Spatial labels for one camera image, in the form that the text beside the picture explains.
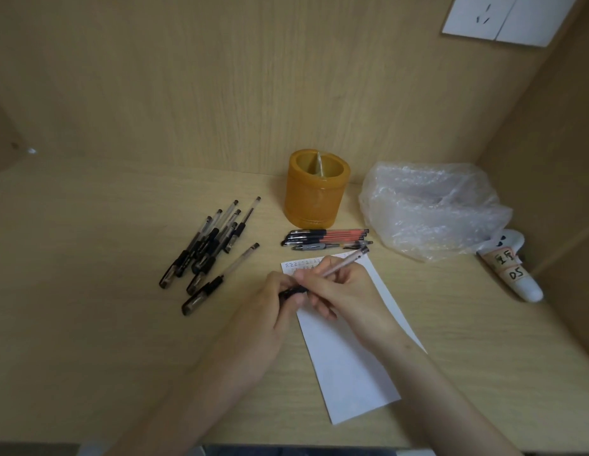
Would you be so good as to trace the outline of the person's right hand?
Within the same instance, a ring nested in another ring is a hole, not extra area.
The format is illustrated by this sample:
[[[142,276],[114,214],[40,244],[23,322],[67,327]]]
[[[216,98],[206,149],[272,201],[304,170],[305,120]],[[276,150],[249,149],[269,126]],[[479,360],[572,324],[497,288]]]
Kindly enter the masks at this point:
[[[341,260],[326,256],[316,267],[296,271],[321,274]],[[360,343],[371,352],[378,353],[394,342],[405,340],[405,331],[385,305],[367,270],[359,263],[351,263],[328,276],[325,296],[307,292],[307,299],[323,318],[343,318]]]

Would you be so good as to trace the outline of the person's left hand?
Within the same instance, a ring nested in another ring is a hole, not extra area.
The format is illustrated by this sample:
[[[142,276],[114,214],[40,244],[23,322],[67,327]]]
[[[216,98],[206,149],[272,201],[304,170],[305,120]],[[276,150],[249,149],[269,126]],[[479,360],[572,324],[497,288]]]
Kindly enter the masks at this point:
[[[229,365],[243,381],[255,383],[275,361],[291,322],[306,301],[294,294],[283,303],[269,292],[269,274],[263,286],[243,303],[227,329]]]

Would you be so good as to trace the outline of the red gel pen black cap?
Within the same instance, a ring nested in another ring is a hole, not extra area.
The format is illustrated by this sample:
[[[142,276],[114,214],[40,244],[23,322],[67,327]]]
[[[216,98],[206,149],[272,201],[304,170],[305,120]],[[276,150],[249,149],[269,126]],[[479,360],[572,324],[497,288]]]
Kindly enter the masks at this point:
[[[365,237],[369,229],[315,229],[315,230],[293,230],[285,238],[285,242],[309,241],[313,239],[324,239],[331,237]]]
[[[358,241],[366,238],[364,235],[344,235],[335,236],[329,235],[324,237],[303,237],[299,239],[283,240],[281,246],[295,246],[304,244],[319,244],[319,243],[348,243]]]
[[[350,255],[346,256],[344,259],[342,259],[335,266],[332,266],[331,268],[326,268],[323,271],[323,273],[320,274],[320,277],[327,278],[328,276],[333,275],[338,270],[340,270],[340,269],[350,265],[351,263],[354,263],[355,261],[361,259],[363,256],[365,256],[369,252],[370,252],[370,250],[369,250],[368,246],[365,245],[364,247],[360,248],[359,250],[355,251],[354,253],[351,253]],[[287,299],[289,299],[290,297],[292,297],[295,294],[303,294],[306,292],[308,292],[308,289],[305,286],[302,286],[302,285],[293,286],[292,288],[286,289],[286,290],[278,293],[278,299],[281,303],[283,303],[284,301],[286,301]]]
[[[366,235],[369,229],[298,229],[291,230],[287,236],[326,236],[326,235]]]

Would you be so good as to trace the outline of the person's right forearm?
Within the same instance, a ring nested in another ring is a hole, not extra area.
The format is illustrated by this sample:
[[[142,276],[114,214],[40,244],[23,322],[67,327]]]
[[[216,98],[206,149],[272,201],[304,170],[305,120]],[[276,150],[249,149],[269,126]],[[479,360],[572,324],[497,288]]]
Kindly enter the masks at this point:
[[[368,342],[436,456],[523,456],[406,335]]]

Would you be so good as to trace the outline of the person's left forearm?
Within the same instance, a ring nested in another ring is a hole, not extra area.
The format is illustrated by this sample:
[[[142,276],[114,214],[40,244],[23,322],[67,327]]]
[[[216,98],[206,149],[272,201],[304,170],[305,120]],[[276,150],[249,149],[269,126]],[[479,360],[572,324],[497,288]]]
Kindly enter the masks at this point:
[[[258,384],[276,356],[272,346],[216,346],[104,456],[184,456]]]

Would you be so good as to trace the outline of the orange translucent pen holder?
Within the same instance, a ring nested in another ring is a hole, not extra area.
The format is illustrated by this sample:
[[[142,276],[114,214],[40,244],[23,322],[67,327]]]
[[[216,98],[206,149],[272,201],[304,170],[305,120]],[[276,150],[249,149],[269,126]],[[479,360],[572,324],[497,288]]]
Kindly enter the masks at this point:
[[[283,212],[300,229],[328,229],[335,220],[351,168],[342,158],[316,149],[291,154]]]

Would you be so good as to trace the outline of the pile of black gel pens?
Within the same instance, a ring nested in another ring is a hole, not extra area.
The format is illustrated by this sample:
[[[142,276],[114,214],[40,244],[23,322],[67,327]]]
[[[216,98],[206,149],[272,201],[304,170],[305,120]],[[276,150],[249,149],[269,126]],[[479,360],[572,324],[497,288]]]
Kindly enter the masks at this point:
[[[256,197],[243,218],[240,218],[242,210],[238,199],[232,201],[227,208],[219,208],[213,215],[207,216],[196,229],[188,245],[168,266],[158,282],[161,289],[167,289],[175,279],[181,278],[188,271],[192,275],[186,287],[187,299],[180,309],[183,316],[192,315],[221,287],[227,277],[259,248],[259,243],[253,243],[229,267],[208,281],[208,276],[219,256],[221,253],[230,253],[261,200],[260,196]]]

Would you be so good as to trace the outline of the white paper sheet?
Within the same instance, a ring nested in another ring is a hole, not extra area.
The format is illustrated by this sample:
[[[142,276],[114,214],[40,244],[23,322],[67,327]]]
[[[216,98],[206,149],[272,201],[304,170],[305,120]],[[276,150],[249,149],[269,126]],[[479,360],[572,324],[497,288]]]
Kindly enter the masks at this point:
[[[297,315],[333,425],[401,399],[382,364],[342,318],[328,321],[310,306]]]

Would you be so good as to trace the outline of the clear crumpled plastic bag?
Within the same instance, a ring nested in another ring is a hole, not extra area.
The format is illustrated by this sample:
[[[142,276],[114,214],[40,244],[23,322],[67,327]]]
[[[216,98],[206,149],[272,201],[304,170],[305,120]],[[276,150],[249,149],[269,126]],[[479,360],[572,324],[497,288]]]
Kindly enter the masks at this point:
[[[383,245],[418,261],[476,253],[513,216],[471,163],[380,161],[364,178],[359,206]]]

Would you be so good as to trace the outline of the white tube with paper labels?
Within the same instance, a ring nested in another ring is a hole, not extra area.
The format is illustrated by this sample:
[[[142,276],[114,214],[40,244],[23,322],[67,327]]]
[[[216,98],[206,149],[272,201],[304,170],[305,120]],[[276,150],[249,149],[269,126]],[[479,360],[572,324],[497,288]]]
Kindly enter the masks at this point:
[[[544,299],[544,293],[518,256],[524,243],[521,232],[504,229],[498,238],[483,246],[476,254],[522,301],[539,303]]]

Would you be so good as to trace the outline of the white wall socket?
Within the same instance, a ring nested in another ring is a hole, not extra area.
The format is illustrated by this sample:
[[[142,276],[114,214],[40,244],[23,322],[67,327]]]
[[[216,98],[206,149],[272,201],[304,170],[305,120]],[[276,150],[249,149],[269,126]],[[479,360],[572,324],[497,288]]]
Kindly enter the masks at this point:
[[[495,41],[516,0],[453,0],[444,35]]]

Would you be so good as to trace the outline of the white wall switch plate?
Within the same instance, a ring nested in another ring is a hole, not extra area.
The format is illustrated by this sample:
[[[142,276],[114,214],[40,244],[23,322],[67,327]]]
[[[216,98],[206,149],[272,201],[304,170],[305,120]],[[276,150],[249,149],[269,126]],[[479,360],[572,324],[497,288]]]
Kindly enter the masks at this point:
[[[547,47],[577,0],[516,0],[496,41]]]

